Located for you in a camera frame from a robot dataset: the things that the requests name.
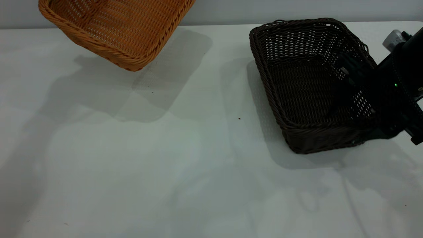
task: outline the dark brown wicker basket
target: dark brown wicker basket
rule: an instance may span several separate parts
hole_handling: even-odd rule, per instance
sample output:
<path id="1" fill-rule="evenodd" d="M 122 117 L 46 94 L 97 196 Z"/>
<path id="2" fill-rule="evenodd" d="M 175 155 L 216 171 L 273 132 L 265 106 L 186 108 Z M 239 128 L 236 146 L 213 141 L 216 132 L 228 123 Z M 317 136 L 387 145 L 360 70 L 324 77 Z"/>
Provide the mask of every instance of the dark brown wicker basket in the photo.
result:
<path id="1" fill-rule="evenodd" d="M 368 48 L 347 27 L 330 18 L 278 20 L 250 33 L 251 50 L 267 98 L 289 147 L 313 153 L 362 144 L 376 125 L 363 95 L 327 116 L 335 100 L 333 86 L 346 75 L 335 62 L 349 53 L 375 67 Z"/>

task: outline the white wall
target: white wall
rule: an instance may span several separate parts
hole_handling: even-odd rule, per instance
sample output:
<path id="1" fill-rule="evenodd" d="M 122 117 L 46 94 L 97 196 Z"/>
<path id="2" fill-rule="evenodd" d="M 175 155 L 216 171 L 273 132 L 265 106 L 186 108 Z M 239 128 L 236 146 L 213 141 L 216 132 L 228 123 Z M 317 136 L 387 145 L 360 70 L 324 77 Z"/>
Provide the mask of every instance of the white wall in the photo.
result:
<path id="1" fill-rule="evenodd" d="M 53 25 L 38 0 L 0 0 L 0 28 Z M 423 20 L 423 0 L 197 0 L 185 25 L 242 24 L 334 17 L 342 21 Z"/>

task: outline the table surface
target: table surface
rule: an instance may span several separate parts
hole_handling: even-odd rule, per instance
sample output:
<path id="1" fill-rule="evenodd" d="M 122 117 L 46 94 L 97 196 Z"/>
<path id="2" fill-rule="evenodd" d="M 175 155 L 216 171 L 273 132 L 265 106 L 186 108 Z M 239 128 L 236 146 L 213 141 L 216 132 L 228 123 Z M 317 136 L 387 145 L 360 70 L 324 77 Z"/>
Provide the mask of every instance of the table surface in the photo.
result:
<path id="1" fill-rule="evenodd" d="M 294 154 L 255 26 L 178 27 L 136 73 L 58 29 L 0 30 L 0 237 L 422 237 L 423 146 Z M 347 26 L 380 62 L 423 23 Z"/>

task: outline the basket rim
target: basket rim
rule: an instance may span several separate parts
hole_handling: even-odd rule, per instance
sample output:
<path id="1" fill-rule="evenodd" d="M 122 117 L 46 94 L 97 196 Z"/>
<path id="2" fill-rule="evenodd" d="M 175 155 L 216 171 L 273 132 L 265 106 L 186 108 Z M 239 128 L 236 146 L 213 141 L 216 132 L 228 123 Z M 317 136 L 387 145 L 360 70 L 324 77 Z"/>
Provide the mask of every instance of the basket rim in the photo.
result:
<path id="1" fill-rule="evenodd" d="M 369 55 L 368 53 L 368 46 L 361 42 L 361 40 L 354 35 L 348 28 L 343 24 L 342 22 L 335 20 L 334 18 L 317 18 L 317 19 L 304 19 L 304 20 L 276 20 L 267 24 L 264 24 L 262 26 L 255 27 L 250 32 L 250 45 L 253 50 L 253 55 L 256 61 L 256 64 L 261 64 L 264 68 L 260 72 L 260 78 L 263 82 L 267 83 L 269 87 L 266 87 L 266 94 L 267 98 L 270 101 L 274 102 L 274 105 L 276 107 L 271 107 L 274 115 L 276 116 L 276 120 L 278 124 L 284 128 L 285 130 L 289 131 L 295 131 L 295 130 L 303 130 L 303 129 L 315 129 L 315 130 L 327 130 L 328 127 L 331 128 L 351 128 L 351 127 L 357 127 L 357 128 L 373 128 L 374 126 L 372 123 L 370 123 L 370 120 L 360 120 L 361 124 L 353 124 L 353 123 L 347 123 L 347 122 L 327 122 L 327 123 L 313 123 L 313 124 L 297 124 L 293 121 L 291 121 L 282 105 L 280 100 L 277 99 L 277 92 L 275 90 L 275 84 L 274 80 L 272 79 L 272 76 L 269 73 L 268 69 L 268 63 L 263 58 L 263 52 L 260 44 L 259 44 L 259 38 L 258 34 L 262 31 L 268 31 L 269 29 L 279 28 L 281 26 L 285 27 L 300 27 L 301 25 L 309 25 L 309 24 L 333 24 L 340 28 L 341 31 L 346 33 L 347 39 L 350 41 L 350 43 L 357 47 L 357 49 L 360 49 L 359 55 L 362 56 L 363 59 L 367 61 L 373 68 L 377 66 L 374 59 Z"/>
<path id="2" fill-rule="evenodd" d="M 158 34 L 160 37 L 158 37 L 158 39 L 156 39 L 155 42 L 152 44 L 152 45 L 154 45 L 154 47 L 152 47 L 152 49 L 149 50 L 145 54 L 132 55 L 132 54 L 129 54 L 128 52 L 125 52 L 125 51 L 123 51 L 121 49 L 116 48 L 115 46 L 112 46 L 112 45 L 107 44 L 107 43 L 105 43 L 105 42 L 103 42 L 101 40 L 98 40 L 97 38 L 91 36 L 84 29 L 76 26 L 74 23 L 72 23 L 72 22 L 70 22 L 70 21 L 62 18 L 60 15 L 56 14 L 49 7 L 50 2 L 52 2 L 52 1 L 53 0 L 39 0 L 38 1 L 38 8 L 39 8 L 40 12 L 49 21 L 51 21 L 53 24 L 55 24 L 61 31 L 63 31 L 63 30 L 61 29 L 61 27 L 59 27 L 59 25 L 63 25 L 63 24 L 65 24 L 65 25 L 67 25 L 69 27 L 72 27 L 72 28 L 77 29 L 78 33 L 77 34 L 73 34 L 74 36 L 75 35 L 82 35 L 84 37 L 88 37 L 90 40 L 86 40 L 86 42 L 89 42 L 90 45 L 93 46 L 94 48 L 96 48 L 98 51 L 104 52 L 105 50 L 101 50 L 97 46 L 110 48 L 111 49 L 110 53 L 112 53 L 114 55 L 122 55 L 122 56 L 125 56 L 126 59 L 121 58 L 121 60 L 124 61 L 127 64 L 131 64 L 131 61 L 138 61 L 140 59 L 149 58 L 152 55 L 156 54 L 159 46 L 161 45 L 162 42 L 165 41 L 166 36 L 169 34 L 169 32 L 171 32 L 172 26 L 175 24 L 175 21 L 178 19 L 178 17 L 180 17 L 180 15 L 182 14 L 183 10 L 185 8 L 191 7 L 195 3 L 195 0 L 184 0 L 184 4 L 183 5 L 180 5 L 179 9 L 177 11 L 175 11 L 175 15 L 172 16 L 172 21 L 169 21 L 168 24 L 166 25 L 166 27 L 164 27 L 162 29 L 162 32 L 160 34 Z"/>

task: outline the tan wicker basket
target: tan wicker basket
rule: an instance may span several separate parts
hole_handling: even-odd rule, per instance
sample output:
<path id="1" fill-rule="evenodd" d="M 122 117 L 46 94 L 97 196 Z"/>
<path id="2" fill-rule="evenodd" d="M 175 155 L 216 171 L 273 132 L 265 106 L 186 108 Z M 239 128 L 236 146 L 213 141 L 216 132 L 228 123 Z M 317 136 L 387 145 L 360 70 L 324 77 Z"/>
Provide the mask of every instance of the tan wicker basket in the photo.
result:
<path id="1" fill-rule="evenodd" d="M 39 0 L 73 42 L 121 68 L 154 60 L 195 0 Z"/>

